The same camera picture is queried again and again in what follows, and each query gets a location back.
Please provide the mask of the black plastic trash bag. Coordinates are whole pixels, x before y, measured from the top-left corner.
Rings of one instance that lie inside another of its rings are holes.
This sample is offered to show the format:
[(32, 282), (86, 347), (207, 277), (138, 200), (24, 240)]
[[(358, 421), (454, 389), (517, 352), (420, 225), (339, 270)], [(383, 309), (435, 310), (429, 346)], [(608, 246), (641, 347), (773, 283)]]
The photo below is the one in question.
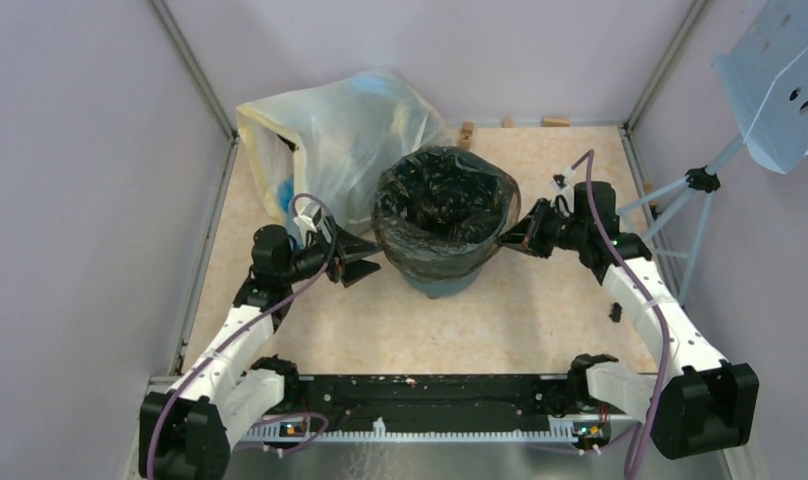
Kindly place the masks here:
[(419, 282), (463, 278), (490, 260), (519, 219), (510, 174), (454, 146), (423, 147), (385, 169), (371, 217), (390, 263)]

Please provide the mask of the teal plastic trash bin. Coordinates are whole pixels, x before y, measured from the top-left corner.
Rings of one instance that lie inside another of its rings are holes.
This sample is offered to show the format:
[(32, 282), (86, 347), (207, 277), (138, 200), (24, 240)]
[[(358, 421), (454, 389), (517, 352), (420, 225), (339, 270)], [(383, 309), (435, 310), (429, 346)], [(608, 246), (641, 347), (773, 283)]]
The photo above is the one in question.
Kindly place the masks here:
[(451, 297), (463, 292), (476, 281), (480, 273), (480, 270), (475, 270), (463, 277), (432, 281), (419, 280), (406, 273), (401, 273), (401, 276), (411, 288), (422, 293), (427, 298), (435, 300)]

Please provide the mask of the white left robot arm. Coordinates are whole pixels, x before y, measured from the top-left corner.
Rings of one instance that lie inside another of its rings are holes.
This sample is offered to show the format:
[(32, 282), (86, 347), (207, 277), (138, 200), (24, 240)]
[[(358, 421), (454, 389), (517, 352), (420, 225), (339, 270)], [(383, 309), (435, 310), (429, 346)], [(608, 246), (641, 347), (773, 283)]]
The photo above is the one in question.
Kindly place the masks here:
[(301, 393), (294, 363), (253, 362), (293, 301), (322, 277), (349, 287), (377, 272), (381, 247), (317, 216), (302, 246), (281, 225), (253, 236), (251, 265), (221, 329), (193, 366), (140, 406), (138, 468), (144, 479), (220, 479), (234, 448), (271, 409), (288, 413)]

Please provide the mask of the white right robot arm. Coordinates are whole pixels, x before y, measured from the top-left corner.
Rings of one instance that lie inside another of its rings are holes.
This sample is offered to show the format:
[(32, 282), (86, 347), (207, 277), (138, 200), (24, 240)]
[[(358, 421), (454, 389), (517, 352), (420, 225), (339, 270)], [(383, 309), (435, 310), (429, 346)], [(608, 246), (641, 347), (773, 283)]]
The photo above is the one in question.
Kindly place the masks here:
[(621, 231), (609, 183), (578, 183), (572, 198), (567, 212), (558, 200), (539, 199), (498, 243), (536, 258), (577, 253), (653, 355), (657, 375), (587, 356), (566, 385), (569, 404), (580, 412), (603, 402), (616, 407), (640, 422), (638, 445), (652, 443), (667, 459), (747, 444), (759, 390), (754, 369), (731, 363), (695, 327), (644, 241)]

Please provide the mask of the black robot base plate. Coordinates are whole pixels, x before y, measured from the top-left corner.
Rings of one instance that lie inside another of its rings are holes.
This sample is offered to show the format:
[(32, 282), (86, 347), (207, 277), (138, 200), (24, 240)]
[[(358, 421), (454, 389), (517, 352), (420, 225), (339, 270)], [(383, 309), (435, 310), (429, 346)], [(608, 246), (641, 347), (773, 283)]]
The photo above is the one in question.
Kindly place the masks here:
[(330, 433), (544, 433), (560, 420), (600, 426), (619, 410), (582, 399), (563, 375), (315, 375), (290, 380), (271, 415), (315, 412)]

